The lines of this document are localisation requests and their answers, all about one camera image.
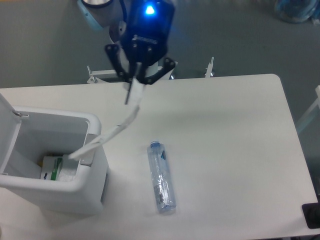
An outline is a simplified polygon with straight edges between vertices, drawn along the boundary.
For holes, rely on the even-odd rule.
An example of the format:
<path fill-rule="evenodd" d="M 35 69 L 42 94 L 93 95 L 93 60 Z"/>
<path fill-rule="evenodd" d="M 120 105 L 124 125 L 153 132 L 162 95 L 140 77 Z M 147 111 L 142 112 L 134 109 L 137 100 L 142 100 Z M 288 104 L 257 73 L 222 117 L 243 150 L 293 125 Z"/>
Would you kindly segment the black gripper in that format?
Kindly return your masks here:
<path fill-rule="evenodd" d="M 151 66 L 168 52 L 168 37 L 175 13 L 171 0 L 134 0 L 128 14 L 126 29 L 120 37 L 125 56 L 130 63 L 142 63 L 139 82 L 153 85 L 176 67 L 176 62 L 165 57 L 163 66 L 155 74 L 146 76 L 147 66 Z M 107 44 L 104 51 L 116 75 L 126 83 L 132 77 L 124 70 L 120 61 L 120 46 Z"/>

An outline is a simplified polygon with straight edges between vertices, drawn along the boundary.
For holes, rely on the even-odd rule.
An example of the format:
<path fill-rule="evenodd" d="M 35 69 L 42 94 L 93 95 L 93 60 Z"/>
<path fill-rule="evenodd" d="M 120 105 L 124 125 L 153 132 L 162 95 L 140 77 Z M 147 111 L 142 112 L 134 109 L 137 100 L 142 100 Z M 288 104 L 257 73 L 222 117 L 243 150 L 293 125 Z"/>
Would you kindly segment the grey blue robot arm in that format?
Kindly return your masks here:
<path fill-rule="evenodd" d="M 104 47 L 117 76 L 125 82 L 137 79 L 152 85 L 176 67 L 167 57 L 175 14 L 171 0 L 79 0 L 77 4 L 93 29 L 125 24 L 119 39 Z"/>

